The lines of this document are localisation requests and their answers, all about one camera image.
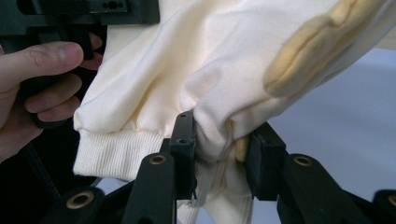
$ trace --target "cloth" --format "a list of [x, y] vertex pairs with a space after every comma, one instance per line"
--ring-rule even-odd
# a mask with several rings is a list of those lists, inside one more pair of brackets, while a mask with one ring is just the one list
[[391, 0], [176, 0], [160, 9], [158, 25], [108, 27], [104, 62], [75, 114], [74, 170], [135, 179], [177, 114], [193, 109], [198, 199], [179, 202], [182, 223], [201, 206], [216, 223], [249, 223], [252, 200], [235, 159], [247, 144], [239, 143], [358, 60], [396, 21]]

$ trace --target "sweatshirt sleeve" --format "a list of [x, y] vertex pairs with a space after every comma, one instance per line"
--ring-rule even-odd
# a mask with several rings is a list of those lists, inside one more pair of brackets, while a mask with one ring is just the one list
[[[75, 114], [77, 175], [135, 179], [191, 109], [199, 160], [227, 161], [235, 140], [357, 61], [396, 21], [391, 0], [159, 2], [158, 25], [108, 27]], [[224, 169], [227, 194], [240, 192]]]

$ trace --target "ribbed cuff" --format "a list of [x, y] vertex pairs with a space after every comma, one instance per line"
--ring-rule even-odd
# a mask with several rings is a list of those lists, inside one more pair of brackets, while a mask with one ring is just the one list
[[134, 180], [143, 158], [158, 152], [163, 142], [163, 136], [146, 131], [89, 133], [80, 130], [79, 133], [76, 175]]

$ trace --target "human hand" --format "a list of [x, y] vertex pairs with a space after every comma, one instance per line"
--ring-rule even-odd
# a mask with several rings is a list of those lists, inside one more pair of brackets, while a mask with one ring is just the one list
[[[90, 35], [92, 48], [102, 45], [96, 35]], [[81, 79], [66, 72], [81, 66], [97, 70], [102, 55], [94, 53], [92, 60], [83, 61], [82, 48], [76, 43], [53, 42], [4, 54], [0, 48], [0, 162], [17, 154], [42, 130], [33, 123], [29, 113], [37, 113], [42, 121], [57, 121], [73, 116], [79, 106], [74, 94]], [[21, 82], [31, 77], [60, 76], [47, 89], [20, 99]]]

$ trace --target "cream garment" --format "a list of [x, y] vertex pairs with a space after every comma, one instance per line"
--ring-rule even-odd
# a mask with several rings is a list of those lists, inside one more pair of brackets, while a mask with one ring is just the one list
[[160, 9], [159, 25], [108, 28], [104, 62], [75, 115], [75, 173], [133, 180], [177, 114], [194, 109], [198, 200], [179, 202], [182, 223], [203, 205], [216, 223], [249, 223], [235, 160], [245, 144], [236, 143], [358, 60], [396, 21], [391, 0], [160, 0]]

